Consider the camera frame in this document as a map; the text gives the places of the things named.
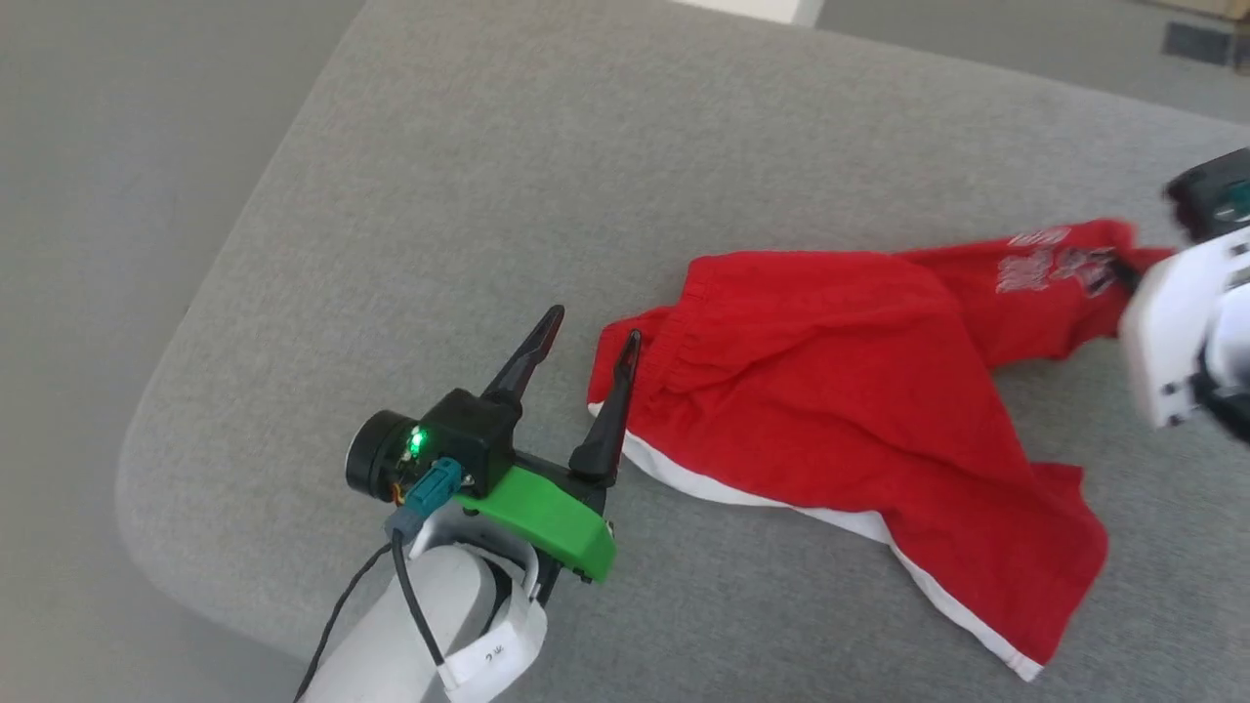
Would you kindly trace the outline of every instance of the green led light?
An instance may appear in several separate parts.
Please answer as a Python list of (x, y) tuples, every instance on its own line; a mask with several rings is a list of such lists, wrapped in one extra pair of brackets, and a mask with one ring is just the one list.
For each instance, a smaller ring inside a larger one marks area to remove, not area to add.
[(425, 443), (425, 432), (421, 428), (412, 428), (412, 435), (408, 438), (408, 453), (416, 457)]

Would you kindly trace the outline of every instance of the green bracket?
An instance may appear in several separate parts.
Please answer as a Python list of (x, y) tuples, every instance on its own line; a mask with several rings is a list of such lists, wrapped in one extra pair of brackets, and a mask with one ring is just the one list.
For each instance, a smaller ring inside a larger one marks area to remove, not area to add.
[(594, 580), (608, 578), (616, 559), (616, 542), (602, 517), (521, 467), (509, 469), (486, 498), (455, 498)]

